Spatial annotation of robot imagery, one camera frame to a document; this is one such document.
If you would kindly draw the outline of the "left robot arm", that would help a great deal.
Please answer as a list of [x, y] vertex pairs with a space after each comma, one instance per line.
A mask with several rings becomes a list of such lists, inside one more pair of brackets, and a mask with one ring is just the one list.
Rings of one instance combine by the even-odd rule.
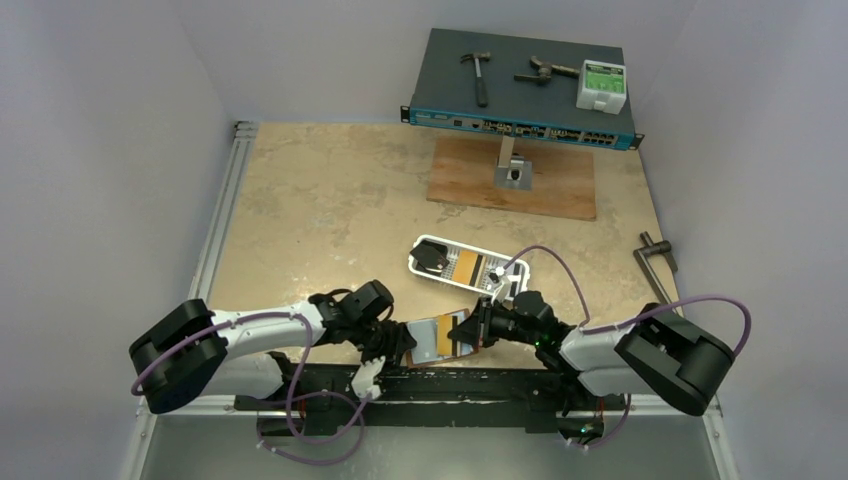
[[202, 299], [186, 300], [131, 344], [131, 393], [155, 414], [208, 395], [251, 396], [284, 409], [297, 399], [298, 382], [273, 351], [349, 343], [361, 354], [354, 395], [376, 400], [378, 375], [417, 345], [407, 324], [391, 319], [393, 304], [378, 280], [264, 310], [213, 310]]

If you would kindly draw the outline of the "white plastic basket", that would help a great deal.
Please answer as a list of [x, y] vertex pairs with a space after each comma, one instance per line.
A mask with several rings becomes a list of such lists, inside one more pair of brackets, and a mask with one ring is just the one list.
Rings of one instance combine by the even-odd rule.
[[527, 291], [531, 278], [524, 260], [434, 235], [415, 240], [408, 253], [408, 269], [422, 278], [500, 301], [511, 301]]

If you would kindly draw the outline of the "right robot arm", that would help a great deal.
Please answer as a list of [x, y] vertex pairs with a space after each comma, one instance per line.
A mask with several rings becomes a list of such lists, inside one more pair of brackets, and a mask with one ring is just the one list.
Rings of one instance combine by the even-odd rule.
[[480, 299], [447, 336], [482, 348], [499, 340], [531, 346], [546, 369], [564, 377], [561, 392], [576, 407], [601, 396], [655, 394], [700, 416], [738, 353], [675, 307], [649, 303], [620, 324], [585, 328], [560, 321], [540, 292], [525, 291], [510, 305]]

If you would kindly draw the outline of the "brown leather card holder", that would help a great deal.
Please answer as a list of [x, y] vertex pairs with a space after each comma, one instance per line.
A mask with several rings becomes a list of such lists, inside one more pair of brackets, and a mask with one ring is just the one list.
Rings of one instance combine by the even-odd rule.
[[[468, 309], [458, 310], [442, 315], [458, 315], [460, 323], [470, 314]], [[461, 344], [461, 355], [456, 358], [439, 357], [436, 353], [436, 319], [439, 317], [424, 318], [408, 322], [408, 329], [417, 341], [417, 346], [406, 353], [405, 363], [407, 367], [418, 368], [446, 363], [474, 355], [478, 348], [473, 345]]]

